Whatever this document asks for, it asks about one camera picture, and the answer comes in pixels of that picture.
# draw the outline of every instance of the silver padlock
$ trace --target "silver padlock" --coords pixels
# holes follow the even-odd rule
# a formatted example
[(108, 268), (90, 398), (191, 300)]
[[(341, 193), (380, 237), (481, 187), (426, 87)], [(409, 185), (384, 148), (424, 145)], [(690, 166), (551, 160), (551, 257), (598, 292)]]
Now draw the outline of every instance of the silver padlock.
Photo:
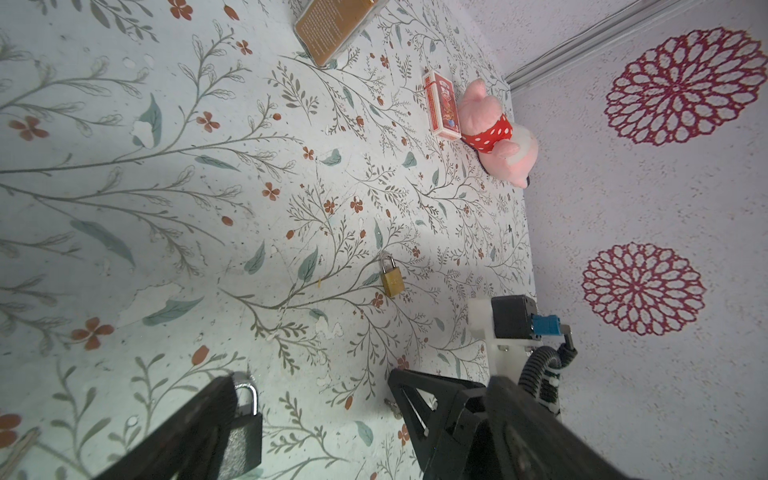
[(245, 389), (250, 392), (253, 401), (243, 405), (238, 402), (227, 449), (224, 450), (224, 457), (221, 461), (218, 480), (237, 478), (261, 464), (263, 417), (259, 413), (259, 393), (256, 390), (256, 381), (245, 372), (233, 373), (232, 381), (235, 390)]

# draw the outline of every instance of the brass padlock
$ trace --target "brass padlock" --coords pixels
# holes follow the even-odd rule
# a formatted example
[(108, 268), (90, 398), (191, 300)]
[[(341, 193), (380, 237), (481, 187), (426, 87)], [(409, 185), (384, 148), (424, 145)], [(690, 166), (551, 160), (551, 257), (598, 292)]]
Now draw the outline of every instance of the brass padlock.
[(384, 284), (384, 293), (392, 298), (406, 289), (402, 282), (402, 273), (400, 267), (395, 265), (395, 259), (387, 252), (381, 252), (380, 261), (382, 264), (382, 283)]

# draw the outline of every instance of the pink plush toy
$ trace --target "pink plush toy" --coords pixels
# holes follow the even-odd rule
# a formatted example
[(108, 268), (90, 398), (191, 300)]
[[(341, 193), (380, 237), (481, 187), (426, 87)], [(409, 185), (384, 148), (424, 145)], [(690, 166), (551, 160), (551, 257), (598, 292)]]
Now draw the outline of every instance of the pink plush toy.
[(488, 173), (520, 188), (528, 186), (528, 172), (536, 163), (538, 142), (529, 129), (510, 123), (502, 103), (485, 90), (482, 78), (473, 81), (458, 105), (462, 139), (478, 151)]

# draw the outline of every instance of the padlock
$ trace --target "padlock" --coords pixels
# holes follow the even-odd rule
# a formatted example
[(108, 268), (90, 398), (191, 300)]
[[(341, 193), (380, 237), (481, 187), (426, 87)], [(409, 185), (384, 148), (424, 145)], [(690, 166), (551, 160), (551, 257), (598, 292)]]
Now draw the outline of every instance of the padlock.
[(402, 282), (400, 267), (395, 265), (395, 259), (387, 252), (381, 252), (379, 260), (382, 264), (382, 284), (384, 285), (384, 293), (386, 293), (389, 298), (392, 298), (406, 289), (406, 285)]
[(259, 413), (259, 396), (253, 377), (244, 372), (232, 374), (235, 390), (250, 392), (252, 402), (240, 405), (238, 401), (230, 437), (221, 461), (218, 480), (230, 480), (250, 472), (261, 463), (261, 435), (263, 417)]

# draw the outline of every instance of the black cable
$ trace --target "black cable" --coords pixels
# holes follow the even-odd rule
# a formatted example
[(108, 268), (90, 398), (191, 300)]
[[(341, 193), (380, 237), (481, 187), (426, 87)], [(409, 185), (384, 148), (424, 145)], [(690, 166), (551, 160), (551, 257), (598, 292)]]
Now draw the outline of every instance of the black cable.
[(550, 346), (541, 346), (534, 350), (528, 361), (525, 363), (518, 385), (528, 392), (535, 399), (555, 404), (558, 402), (558, 387), (552, 385), (549, 381), (544, 381), (547, 370), (561, 370), (573, 362), (578, 351), (573, 347), (573, 342), (566, 335), (565, 343), (555, 350)]

